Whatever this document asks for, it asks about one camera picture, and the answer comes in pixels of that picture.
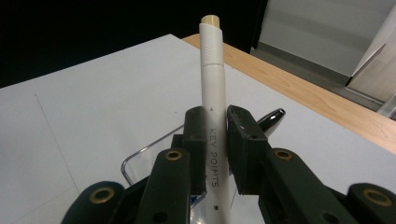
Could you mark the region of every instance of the white table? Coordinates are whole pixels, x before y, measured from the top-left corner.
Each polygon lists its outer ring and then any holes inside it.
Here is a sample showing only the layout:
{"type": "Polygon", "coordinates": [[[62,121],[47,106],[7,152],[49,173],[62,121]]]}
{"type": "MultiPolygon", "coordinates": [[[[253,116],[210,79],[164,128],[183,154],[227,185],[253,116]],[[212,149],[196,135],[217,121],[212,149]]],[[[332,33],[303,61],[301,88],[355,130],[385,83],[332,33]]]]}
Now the white table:
{"type": "MultiPolygon", "coordinates": [[[[270,137],[346,193],[369,182],[396,192],[396,155],[226,66],[229,105],[286,117],[270,137]]],[[[201,104],[199,50],[166,35],[0,89],[0,223],[59,223],[89,185],[116,181],[122,161],[201,104]]],[[[257,197],[233,207],[262,223],[257,197]]]]}

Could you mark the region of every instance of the white marker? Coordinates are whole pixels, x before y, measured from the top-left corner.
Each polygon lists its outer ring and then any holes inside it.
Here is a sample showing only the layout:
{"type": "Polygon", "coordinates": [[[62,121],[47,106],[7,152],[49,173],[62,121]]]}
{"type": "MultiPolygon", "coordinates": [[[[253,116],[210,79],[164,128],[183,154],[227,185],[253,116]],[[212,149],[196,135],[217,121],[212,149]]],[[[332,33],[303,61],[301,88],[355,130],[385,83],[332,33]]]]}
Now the white marker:
{"type": "Polygon", "coordinates": [[[226,153],[226,101],[222,31],[219,18],[209,15],[199,25],[202,104],[206,125],[206,223],[228,224],[229,166],[226,153]]]}

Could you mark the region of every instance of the wooden surface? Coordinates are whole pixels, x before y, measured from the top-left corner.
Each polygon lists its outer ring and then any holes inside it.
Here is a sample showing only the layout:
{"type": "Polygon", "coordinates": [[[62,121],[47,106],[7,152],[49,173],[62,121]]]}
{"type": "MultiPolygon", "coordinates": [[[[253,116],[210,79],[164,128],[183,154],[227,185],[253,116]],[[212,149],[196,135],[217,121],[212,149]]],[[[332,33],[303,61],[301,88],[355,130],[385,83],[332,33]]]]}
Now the wooden surface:
{"type": "MultiPolygon", "coordinates": [[[[183,40],[199,48],[199,35],[191,35],[183,40]]],[[[395,121],[226,44],[224,62],[396,154],[395,121]]]]}

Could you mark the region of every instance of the pen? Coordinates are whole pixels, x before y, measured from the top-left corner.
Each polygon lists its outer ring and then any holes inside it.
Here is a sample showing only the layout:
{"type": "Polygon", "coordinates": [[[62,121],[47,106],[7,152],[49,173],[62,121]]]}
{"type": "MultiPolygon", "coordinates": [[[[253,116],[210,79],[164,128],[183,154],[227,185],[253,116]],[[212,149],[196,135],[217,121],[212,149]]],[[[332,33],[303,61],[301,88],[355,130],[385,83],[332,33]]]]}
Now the pen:
{"type": "Polygon", "coordinates": [[[199,25],[202,104],[206,125],[206,223],[230,223],[229,165],[226,153],[226,96],[219,17],[199,25]]]}

